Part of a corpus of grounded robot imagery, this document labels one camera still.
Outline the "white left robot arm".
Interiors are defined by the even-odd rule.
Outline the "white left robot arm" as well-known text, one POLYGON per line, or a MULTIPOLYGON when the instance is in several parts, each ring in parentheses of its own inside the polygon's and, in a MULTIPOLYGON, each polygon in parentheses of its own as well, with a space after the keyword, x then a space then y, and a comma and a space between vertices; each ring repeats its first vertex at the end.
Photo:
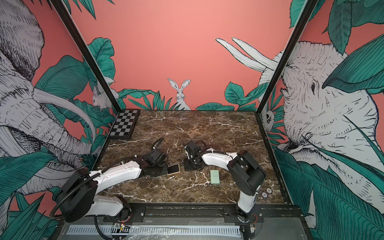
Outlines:
POLYGON ((51 219, 75 222, 86 216, 129 218, 129 204, 117 197, 101 196, 105 189, 145 176, 158 177, 168 172, 168 155, 158 148, 132 158, 121 158, 108 167, 88 172, 77 170, 61 187, 50 212, 51 219))

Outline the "black white checkerboard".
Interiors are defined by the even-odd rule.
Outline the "black white checkerboard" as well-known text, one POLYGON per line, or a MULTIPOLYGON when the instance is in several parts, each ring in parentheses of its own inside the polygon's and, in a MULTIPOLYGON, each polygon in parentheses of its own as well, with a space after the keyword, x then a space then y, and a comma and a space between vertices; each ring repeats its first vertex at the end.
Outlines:
POLYGON ((111 128, 109 137, 111 139, 129 140, 132 137, 139 115, 140 110, 126 109, 119 113, 111 128))

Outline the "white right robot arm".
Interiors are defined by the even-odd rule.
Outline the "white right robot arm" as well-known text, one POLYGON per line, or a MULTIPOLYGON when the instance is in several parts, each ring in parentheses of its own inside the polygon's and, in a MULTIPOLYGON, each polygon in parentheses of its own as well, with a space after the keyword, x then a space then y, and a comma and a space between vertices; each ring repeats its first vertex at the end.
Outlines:
POLYGON ((184 159, 186 171, 201 170, 206 166, 216 166, 229 171, 240 189, 238 208, 245 214, 251 212, 267 174, 248 151, 227 153, 208 145, 200 147, 194 141, 189 141, 183 146, 187 155, 184 159))

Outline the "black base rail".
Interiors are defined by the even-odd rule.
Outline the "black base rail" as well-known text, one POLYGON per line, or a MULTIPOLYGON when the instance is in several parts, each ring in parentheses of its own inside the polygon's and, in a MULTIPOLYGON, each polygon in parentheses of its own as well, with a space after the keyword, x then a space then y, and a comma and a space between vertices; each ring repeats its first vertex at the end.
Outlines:
POLYGON ((130 203, 130 223, 142 223, 144 218, 222 218, 226 223, 242 224, 248 220, 263 222, 264 218, 302 217, 298 206, 256 204, 249 213, 237 204, 193 203, 130 203))

